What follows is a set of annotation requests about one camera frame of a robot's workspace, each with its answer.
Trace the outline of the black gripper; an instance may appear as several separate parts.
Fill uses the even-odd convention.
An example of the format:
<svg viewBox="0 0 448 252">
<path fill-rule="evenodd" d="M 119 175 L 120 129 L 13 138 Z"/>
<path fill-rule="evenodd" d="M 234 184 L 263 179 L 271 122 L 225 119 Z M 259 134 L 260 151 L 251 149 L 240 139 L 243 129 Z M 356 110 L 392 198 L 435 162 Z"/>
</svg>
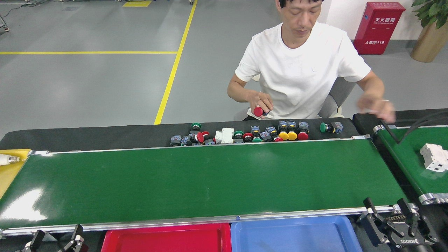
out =
<svg viewBox="0 0 448 252">
<path fill-rule="evenodd" d="M 408 225 L 402 228 L 390 228 L 391 222 L 376 211 L 371 198 L 365 198 L 363 204 L 366 211 L 359 221 L 375 247 L 390 243 L 394 252 L 432 252 L 432 245 L 439 242 L 439 237 L 429 219 L 420 215 L 419 208 L 405 198 L 397 201 Z"/>
</svg>

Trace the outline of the person's left hand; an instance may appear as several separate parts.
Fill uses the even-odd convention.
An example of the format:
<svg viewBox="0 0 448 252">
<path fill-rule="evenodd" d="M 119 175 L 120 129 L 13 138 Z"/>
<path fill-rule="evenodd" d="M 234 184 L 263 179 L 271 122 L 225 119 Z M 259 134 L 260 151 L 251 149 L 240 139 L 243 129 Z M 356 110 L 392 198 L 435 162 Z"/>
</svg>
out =
<svg viewBox="0 0 448 252">
<path fill-rule="evenodd" d="M 395 123 L 396 112 L 392 102 L 376 97 L 373 94 L 363 93 L 357 102 L 361 113 L 369 113 L 386 123 Z"/>
</svg>

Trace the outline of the person's right hand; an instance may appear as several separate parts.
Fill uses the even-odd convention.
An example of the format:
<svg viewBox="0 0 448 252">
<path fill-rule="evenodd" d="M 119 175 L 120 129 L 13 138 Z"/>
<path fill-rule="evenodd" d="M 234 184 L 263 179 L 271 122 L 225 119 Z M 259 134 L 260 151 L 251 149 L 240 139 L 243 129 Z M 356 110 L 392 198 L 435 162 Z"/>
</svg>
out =
<svg viewBox="0 0 448 252">
<path fill-rule="evenodd" d="M 263 113 L 269 113 L 273 110 L 273 101 L 269 94 L 249 90 L 246 100 L 251 106 L 251 112 L 257 117 L 263 117 Z"/>
</svg>

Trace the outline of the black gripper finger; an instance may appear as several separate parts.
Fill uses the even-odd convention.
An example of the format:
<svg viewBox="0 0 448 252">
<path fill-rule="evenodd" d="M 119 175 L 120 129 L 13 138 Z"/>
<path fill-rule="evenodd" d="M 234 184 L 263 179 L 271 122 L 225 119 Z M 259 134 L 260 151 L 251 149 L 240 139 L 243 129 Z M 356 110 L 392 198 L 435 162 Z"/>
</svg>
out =
<svg viewBox="0 0 448 252">
<path fill-rule="evenodd" d="M 71 240 L 61 249 L 60 252 L 88 252 L 88 246 L 84 243 L 82 237 L 83 227 L 80 224 L 75 225 Z"/>
<path fill-rule="evenodd" d="M 42 230 L 37 230 L 33 238 L 30 242 L 28 242 L 23 249 L 21 249 L 22 252 L 37 252 L 40 246 L 43 243 L 43 239 L 45 237 L 45 232 Z"/>
</svg>

